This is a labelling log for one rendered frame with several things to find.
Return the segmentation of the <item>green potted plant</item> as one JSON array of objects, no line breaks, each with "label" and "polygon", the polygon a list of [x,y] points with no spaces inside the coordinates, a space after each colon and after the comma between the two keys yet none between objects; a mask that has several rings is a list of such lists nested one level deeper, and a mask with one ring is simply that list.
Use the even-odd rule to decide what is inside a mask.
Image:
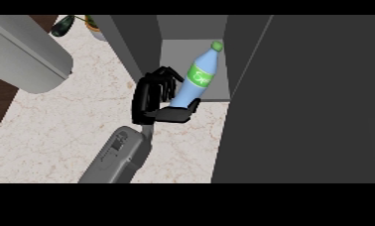
[{"label": "green potted plant", "polygon": [[69,15],[52,27],[51,33],[55,37],[63,37],[72,30],[76,20],[86,23],[88,29],[92,32],[94,37],[106,42],[104,33],[97,25],[95,19],[91,15],[80,18],[77,15]]}]

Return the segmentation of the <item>grey cabinet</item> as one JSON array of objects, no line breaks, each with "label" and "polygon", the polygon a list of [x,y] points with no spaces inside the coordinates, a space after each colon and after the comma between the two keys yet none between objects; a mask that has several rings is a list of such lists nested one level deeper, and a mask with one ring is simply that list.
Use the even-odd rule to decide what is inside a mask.
[{"label": "grey cabinet", "polygon": [[271,15],[97,15],[94,19],[134,79],[162,66],[185,74],[212,43],[222,42],[219,70],[203,100],[233,100]]}]

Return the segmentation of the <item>blue bottle with green label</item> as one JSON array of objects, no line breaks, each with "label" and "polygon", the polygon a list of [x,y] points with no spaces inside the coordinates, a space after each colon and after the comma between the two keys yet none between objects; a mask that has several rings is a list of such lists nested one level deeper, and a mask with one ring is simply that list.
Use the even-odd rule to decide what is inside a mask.
[{"label": "blue bottle with green label", "polygon": [[224,47],[224,43],[215,41],[210,49],[196,58],[179,92],[170,102],[172,107],[187,108],[193,101],[203,96],[218,73]]}]

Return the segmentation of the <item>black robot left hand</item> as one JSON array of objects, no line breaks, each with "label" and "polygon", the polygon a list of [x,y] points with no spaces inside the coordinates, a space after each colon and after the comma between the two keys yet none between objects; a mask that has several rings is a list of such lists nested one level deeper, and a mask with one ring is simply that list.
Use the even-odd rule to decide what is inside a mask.
[{"label": "black robot left hand", "polygon": [[197,112],[202,99],[196,98],[187,107],[160,107],[176,97],[176,82],[185,78],[170,66],[148,72],[137,83],[132,99],[132,123],[153,125],[156,122],[187,123]]}]

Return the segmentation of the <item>dark grey cabinet door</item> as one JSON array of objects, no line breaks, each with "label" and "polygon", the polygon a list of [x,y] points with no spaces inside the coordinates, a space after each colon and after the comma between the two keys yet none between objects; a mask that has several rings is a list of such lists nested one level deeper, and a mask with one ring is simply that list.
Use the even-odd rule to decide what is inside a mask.
[{"label": "dark grey cabinet door", "polygon": [[375,16],[277,16],[231,102],[218,182],[375,181]]}]

